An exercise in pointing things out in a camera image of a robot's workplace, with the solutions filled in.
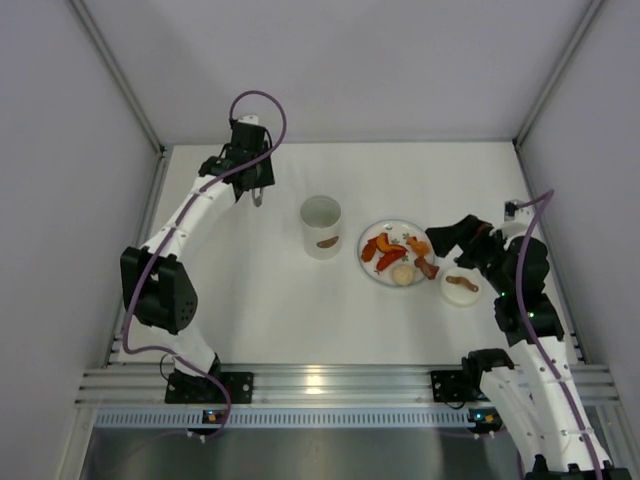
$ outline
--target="metal base plate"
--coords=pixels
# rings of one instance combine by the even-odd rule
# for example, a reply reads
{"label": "metal base plate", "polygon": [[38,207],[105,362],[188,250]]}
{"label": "metal base plate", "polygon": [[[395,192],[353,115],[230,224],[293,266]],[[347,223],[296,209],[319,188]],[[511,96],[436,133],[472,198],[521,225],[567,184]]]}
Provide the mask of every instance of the metal base plate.
{"label": "metal base plate", "polygon": [[[222,372],[220,382],[229,392],[231,403],[245,405],[253,398],[252,372]],[[218,387],[202,377],[191,377],[174,371],[169,375],[164,401],[167,404],[224,404]]]}

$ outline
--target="red pepper slice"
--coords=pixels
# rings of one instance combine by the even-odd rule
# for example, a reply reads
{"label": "red pepper slice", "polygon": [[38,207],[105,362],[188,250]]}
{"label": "red pepper slice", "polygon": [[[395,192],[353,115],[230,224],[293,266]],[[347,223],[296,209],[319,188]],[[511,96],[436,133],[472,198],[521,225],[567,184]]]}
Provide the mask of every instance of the red pepper slice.
{"label": "red pepper slice", "polygon": [[393,250],[389,253],[385,253],[380,260],[378,260],[378,264],[376,265],[376,270],[382,272],[385,268],[391,265],[396,260],[400,260],[402,257],[406,255],[406,250]]}

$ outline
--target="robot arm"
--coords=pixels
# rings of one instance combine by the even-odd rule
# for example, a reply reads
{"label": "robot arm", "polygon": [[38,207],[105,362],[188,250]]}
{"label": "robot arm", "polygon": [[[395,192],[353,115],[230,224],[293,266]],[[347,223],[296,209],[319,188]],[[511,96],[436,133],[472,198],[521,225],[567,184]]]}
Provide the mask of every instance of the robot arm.
{"label": "robot arm", "polygon": [[[135,304],[134,315],[154,332],[159,346],[216,378],[220,362],[192,323],[198,296],[184,265],[200,250],[218,218],[235,205],[244,192],[254,192],[254,204],[259,206],[263,188],[275,184],[269,157],[222,182],[216,183],[215,179],[271,148],[270,135],[257,124],[257,117],[243,117],[233,122],[231,141],[220,156],[210,157],[202,164],[193,187],[169,221],[141,248],[129,247],[120,258],[124,303],[129,308],[145,266],[152,255],[158,253]],[[259,196],[255,195],[256,190],[260,191]],[[176,369],[182,375],[202,377],[181,362],[176,362]],[[215,386],[206,381],[201,388],[215,390]]]}
{"label": "robot arm", "polygon": [[[498,293],[495,318],[506,336],[508,352],[471,352],[462,359],[462,367],[472,396],[483,394],[493,402],[530,472],[526,478],[630,480],[627,470],[613,468],[578,396],[567,362],[564,330],[542,292],[549,272],[545,245],[530,239],[522,290],[516,292],[523,237],[514,238],[505,248],[507,238],[502,229],[494,229],[473,215],[450,227],[427,229],[426,233],[439,257],[459,246],[462,254],[455,259],[458,266],[477,268]],[[518,307],[519,293],[526,305],[525,319]],[[521,384],[516,364],[524,373],[526,385]]]}

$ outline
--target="paper cup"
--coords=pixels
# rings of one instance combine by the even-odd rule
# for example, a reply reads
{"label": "paper cup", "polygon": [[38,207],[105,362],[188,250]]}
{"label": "paper cup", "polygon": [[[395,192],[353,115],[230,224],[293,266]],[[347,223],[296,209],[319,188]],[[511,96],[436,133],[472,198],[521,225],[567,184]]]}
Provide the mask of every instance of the paper cup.
{"label": "paper cup", "polygon": [[305,251],[326,260],[340,251],[340,204],[326,195],[308,198],[300,207]]}

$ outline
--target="white plate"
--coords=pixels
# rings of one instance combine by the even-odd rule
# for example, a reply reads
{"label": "white plate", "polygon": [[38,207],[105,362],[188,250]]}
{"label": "white plate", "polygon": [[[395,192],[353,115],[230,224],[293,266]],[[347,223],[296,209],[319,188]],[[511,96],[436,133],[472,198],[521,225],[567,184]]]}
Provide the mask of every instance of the white plate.
{"label": "white plate", "polygon": [[[383,270],[382,272],[378,272],[376,270],[376,264],[378,263],[378,260],[380,259],[380,257],[382,257],[383,255],[382,252],[376,251],[376,254],[374,255],[373,259],[367,263],[364,263],[360,259],[360,254],[362,253],[362,249],[367,245],[367,242],[370,239],[372,239],[373,237],[377,237],[378,235],[384,232],[389,234],[389,242],[402,245],[408,250],[408,252],[404,259],[396,260],[385,270]],[[360,236],[360,240],[358,240],[358,248],[356,251],[356,254],[358,255],[358,263],[360,264],[362,269],[365,271],[365,273],[369,277],[374,279],[376,282],[381,283],[382,285],[386,285],[387,287],[399,287],[399,288],[406,288],[406,287],[400,287],[399,285],[395,284],[395,282],[393,281],[393,278],[391,277],[391,271],[397,265],[411,265],[415,269],[416,276],[413,283],[408,286],[410,287],[412,285],[417,285],[427,277],[425,277],[420,271],[420,269],[413,264],[413,262],[415,261],[416,258],[418,258],[418,256],[415,253],[413,253],[413,250],[411,250],[411,247],[407,245],[407,238],[409,237],[416,237],[418,241],[427,242],[429,244],[429,247],[431,248],[431,252],[425,256],[425,260],[431,264],[435,264],[434,263],[435,254],[433,253],[433,246],[429,241],[429,237],[427,237],[426,233],[424,233],[422,228],[418,227],[417,225],[411,222],[407,222],[405,220],[381,220],[379,222],[374,223],[369,228],[367,228],[364,231],[364,233]]]}

